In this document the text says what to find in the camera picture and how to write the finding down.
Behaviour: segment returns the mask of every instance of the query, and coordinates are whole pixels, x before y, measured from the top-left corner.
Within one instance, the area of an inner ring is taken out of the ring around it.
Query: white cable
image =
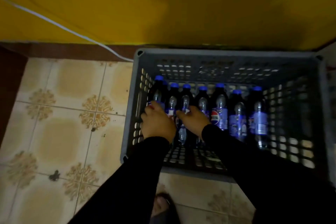
[[[8,3],[8,4],[10,4],[10,5],[12,5],[12,6],[14,6],[14,7],[18,8],[18,9],[21,9],[21,10],[23,10],[23,11],[26,11],[26,12],[30,13],[30,14],[33,14],[33,15],[35,15],[35,16],[37,16],[37,17],[39,17],[39,18],[41,18],[41,19],[43,19],[43,20],[45,20],[45,21],[47,21],[47,22],[50,22],[51,24],[54,24],[55,26],[57,26],[57,27],[59,27],[59,28],[61,28],[61,29],[64,29],[65,31],[70,32],[71,34],[77,35],[78,37],[80,37],[80,38],[82,38],[82,39],[85,39],[85,40],[87,40],[87,41],[89,41],[89,42],[91,42],[91,43],[97,44],[97,45],[99,45],[99,46],[101,46],[101,47],[107,49],[108,51],[112,52],[114,55],[116,55],[117,57],[119,57],[119,58],[121,58],[121,59],[123,59],[123,60],[133,62],[132,59],[128,59],[128,58],[125,58],[125,57],[119,55],[119,54],[116,53],[114,50],[112,50],[110,47],[108,47],[108,46],[106,46],[106,45],[104,45],[104,44],[101,44],[101,43],[99,43],[99,42],[97,42],[97,41],[95,41],[95,40],[92,40],[92,39],[88,38],[88,37],[85,36],[85,35],[78,34],[77,32],[72,31],[71,29],[68,29],[68,28],[66,28],[65,26],[62,26],[61,24],[58,24],[57,22],[54,22],[53,20],[51,20],[51,19],[49,19],[49,18],[47,18],[47,17],[45,17],[45,16],[43,16],[43,15],[41,15],[41,14],[39,14],[39,13],[36,13],[36,12],[34,12],[34,11],[32,11],[32,10],[29,10],[28,8],[25,8],[25,7],[21,6],[21,5],[15,4],[14,2],[9,1],[9,0],[3,0],[3,1],[5,1],[6,3]]]

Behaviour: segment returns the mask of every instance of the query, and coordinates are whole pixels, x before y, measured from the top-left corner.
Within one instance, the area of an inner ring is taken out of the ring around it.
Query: crate
[[[134,56],[120,160],[141,143],[140,115],[156,75],[169,82],[207,85],[224,82],[228,95],[241,89],[243,97],[252,86],[262,86],[270,103],[268,124],[270,151],[298,162],[323,179],[335,182],[333,137],[325,64],[313,52],[210,51],[144,48]],[[231,181],[214,152],[176,147],[166,155],[163,172],[204,179]]]

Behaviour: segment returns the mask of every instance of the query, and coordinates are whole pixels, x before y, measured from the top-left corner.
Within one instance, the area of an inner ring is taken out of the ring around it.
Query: forearm
[[[69,223],[111,220],[148,223],[156,186],[169,142],[150,137],[140,143],[134,154],[98,189]]]
[[[256,209],[281,209],[298,203],[308,209],[318,207],[326,197],[335,204],[333,189],[317,180],[304,166],[250,148],[233,137],[225,136],[213,125],[203,129],[202,137]]]

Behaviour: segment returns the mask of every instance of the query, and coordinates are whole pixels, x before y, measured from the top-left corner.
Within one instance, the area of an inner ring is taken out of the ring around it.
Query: tile floor
[[[131,72],[29,59],[0,148],[0,223],[67,223],[118,169]],[[236,184],[161,173],[157,191],[184,224],[250,223],[254,212]]]

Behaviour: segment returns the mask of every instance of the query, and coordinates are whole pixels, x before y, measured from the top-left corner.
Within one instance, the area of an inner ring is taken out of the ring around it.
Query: foot
[[[164,197],[155,197],[151,218],[168,210],[169,204]]]

